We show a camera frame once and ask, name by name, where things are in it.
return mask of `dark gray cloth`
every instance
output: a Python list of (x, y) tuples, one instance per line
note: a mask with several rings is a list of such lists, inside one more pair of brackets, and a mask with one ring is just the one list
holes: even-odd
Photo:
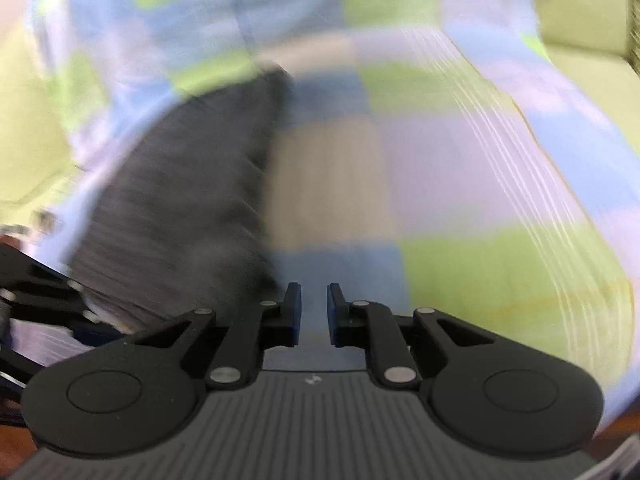
[(287, 79), (192, 98), (145, 134), (71, 259), (89, 300), (138, 330), (203, 306), (228, 320), (269, 281), (260, 198)]

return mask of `plaid sheet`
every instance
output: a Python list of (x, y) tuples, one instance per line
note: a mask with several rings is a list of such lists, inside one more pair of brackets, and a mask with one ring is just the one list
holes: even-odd
[(45, 264), (147, 125), (278, 64), (266, 223), (304, 344), (340, 282), (575, 362), (609, 413), (637, 389), (640, 159), (546, 58), (532, 0), (32, 0), (26, 23), (78, 165)]

